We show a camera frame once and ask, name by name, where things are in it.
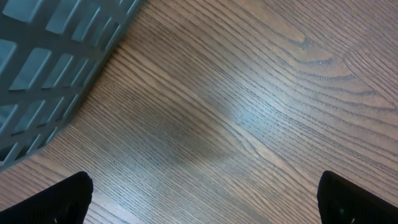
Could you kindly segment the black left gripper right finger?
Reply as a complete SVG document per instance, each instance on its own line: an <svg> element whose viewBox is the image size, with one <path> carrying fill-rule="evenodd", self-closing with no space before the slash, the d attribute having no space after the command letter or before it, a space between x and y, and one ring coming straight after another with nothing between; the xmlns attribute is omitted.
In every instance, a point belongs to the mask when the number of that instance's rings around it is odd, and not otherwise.
<svg viewBox="0 0 398 224"><path fill-rule="evenodd" d="M397 207L329 170L317 200L322 224L397 224Z"/></svg>

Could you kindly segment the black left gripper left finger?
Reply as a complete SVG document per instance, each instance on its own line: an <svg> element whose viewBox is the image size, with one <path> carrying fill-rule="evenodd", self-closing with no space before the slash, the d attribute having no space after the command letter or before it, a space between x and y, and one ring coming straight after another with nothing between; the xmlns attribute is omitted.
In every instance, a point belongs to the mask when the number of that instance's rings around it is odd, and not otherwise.
<svg viewBox="0 0 398 224"><path fill-rule="evenodd" d="M93 181L76 174L1 211L1 224L82 224L92 200Z"/></svg>

